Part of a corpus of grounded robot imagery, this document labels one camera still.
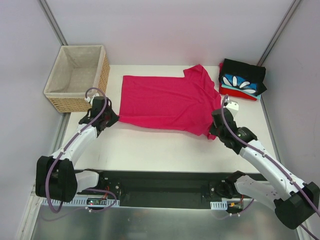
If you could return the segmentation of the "magenta pink t-shirt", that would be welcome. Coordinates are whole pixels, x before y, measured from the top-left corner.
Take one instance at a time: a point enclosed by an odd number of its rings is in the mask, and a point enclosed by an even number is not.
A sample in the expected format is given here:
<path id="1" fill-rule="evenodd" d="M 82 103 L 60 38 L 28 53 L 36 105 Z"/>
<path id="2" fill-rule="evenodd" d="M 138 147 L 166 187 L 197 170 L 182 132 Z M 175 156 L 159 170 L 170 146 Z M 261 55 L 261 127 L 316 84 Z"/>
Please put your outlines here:
<path id="1" fill-rule="evenodd" d="M 183 70 L 183 77 L 123 76 L 119 120 L 134 126 L 210 133 L 212 112 L 221 108 L 221 95 L 200 64 Z"/>

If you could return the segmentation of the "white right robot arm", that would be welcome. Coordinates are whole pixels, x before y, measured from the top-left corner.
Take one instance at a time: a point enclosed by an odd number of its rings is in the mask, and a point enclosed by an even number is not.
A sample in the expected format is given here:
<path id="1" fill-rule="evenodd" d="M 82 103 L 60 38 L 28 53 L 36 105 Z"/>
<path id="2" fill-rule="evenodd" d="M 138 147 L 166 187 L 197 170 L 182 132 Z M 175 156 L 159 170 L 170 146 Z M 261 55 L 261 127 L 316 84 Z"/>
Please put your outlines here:
<path id="1" fill-rule="evenodd" d="M 235 110 L 226 106 L 213 111 L 210 133 L 252 164 L 268 184 L 236 171 L 226 180 L 226 194 L 233 198 L 239 194 L 253 198 L 274 211 L 292 230 L 313 214 L 319 214 L 320 188 L 314 182 L 306 183 L 274 160 L 251 130 L 237 126 L 234 114 Z"/>

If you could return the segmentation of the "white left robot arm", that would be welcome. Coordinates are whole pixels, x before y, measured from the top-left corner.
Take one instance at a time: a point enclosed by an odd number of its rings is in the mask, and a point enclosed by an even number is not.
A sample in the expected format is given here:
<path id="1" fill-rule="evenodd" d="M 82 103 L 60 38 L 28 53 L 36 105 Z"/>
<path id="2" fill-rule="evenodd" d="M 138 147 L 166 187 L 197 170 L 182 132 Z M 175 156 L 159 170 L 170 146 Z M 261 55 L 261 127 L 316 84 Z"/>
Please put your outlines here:
<path id="1" fill-rule="evenodd" d="M 106 183 L 96 170 L 75 171 L 76 162 L 86 147 L 105 130 L 114 125 L 119 117 L 112 110 L 112 102 L 103 96 L 91 99 L 91 108 L 78 122 L 74 135 L 50 156 L 41 156 L 36 164 L 35 194 L 51 200 L 70 202 L 76 193 L 89 189 L 99 195 Z"/>

